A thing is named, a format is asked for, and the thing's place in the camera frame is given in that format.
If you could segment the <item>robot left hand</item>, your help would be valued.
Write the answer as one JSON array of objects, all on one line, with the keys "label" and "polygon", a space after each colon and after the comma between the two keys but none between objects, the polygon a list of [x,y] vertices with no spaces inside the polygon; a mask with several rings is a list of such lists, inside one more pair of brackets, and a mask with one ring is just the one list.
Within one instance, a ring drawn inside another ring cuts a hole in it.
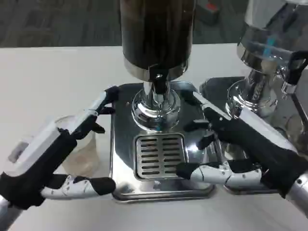
[{"label": "robot left hand", "polygon": [[74,200],[102,196],[115,191],[110,177],[88,178],[55,174],[55,170],[90,132],[104,134],[97,123],[100,115],[111,115],[107,107],[118,99],[119,87],[103,91],[92,105],[65,127],[51,122],[30,143],[21,143],[11,153],[10,164],[0,175],[0,194],[13,206],[27,210],[45,199]]}]

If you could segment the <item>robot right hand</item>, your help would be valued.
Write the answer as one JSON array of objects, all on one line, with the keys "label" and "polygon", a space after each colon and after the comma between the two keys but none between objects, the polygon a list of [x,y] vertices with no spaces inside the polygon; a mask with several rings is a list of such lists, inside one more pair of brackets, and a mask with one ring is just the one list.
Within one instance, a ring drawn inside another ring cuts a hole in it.
[{"label": "robot right hand", "polygon": [[232,118],[194,92],[205,119],[194,120],[187,131],[209,129],[196,143],[205,149],[214,141],[238,145],[247,159],[207,163],[180,163],[177,176],[190,181],[221,184],[231,188],[264,185],[278,191],[281,197],[296,191],[307,194],[308,162],[277,130],[247,109],[238,118]]}]

